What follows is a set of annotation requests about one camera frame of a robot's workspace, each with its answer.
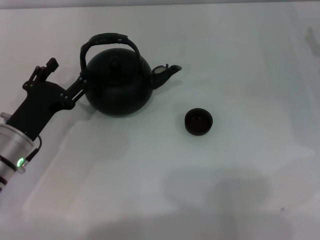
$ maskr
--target kettle lid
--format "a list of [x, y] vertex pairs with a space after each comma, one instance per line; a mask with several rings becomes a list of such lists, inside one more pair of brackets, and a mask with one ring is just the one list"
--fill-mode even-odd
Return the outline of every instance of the kettle lid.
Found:
[[94, 56], [87, 65], [92, 77], [108, 84], [126, 84], [136, 78], [140, 63], [134, 51], [111, 48]]

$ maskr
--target black kettle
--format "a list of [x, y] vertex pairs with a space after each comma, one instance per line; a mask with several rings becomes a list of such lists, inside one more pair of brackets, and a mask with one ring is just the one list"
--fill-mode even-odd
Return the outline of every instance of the black kettle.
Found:
[[[100, 52], [86, 63], [90, 47], [125, 44], [134, 51], [111, 48]], [[157, 66], [151, 70], [137, 46], [126, 35], [103, 33], [93, 36], [81, 47], [82, 77], [87, 79], [86, 98], [97, 110], [107, 115], [128, 115], [144, 106], [153, 90], [161, 87], [182, 68], [178, 65]]]

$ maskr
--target white surface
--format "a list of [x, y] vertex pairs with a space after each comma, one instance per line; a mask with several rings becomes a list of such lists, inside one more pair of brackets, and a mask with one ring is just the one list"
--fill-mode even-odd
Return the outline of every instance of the white surface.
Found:
[[[0, 11], [5, 112], [51, 57], [50, 80], [68, 87], [95, 34], [126, 34], [152, 67], [183, 67], [132, 116], [85, 98], [56, 114], [0, 195], [1, 240], [318, 239], [319, 16], [317, 2]], [[184, 129], [195, 107], [214, 119], [202, 137]]]

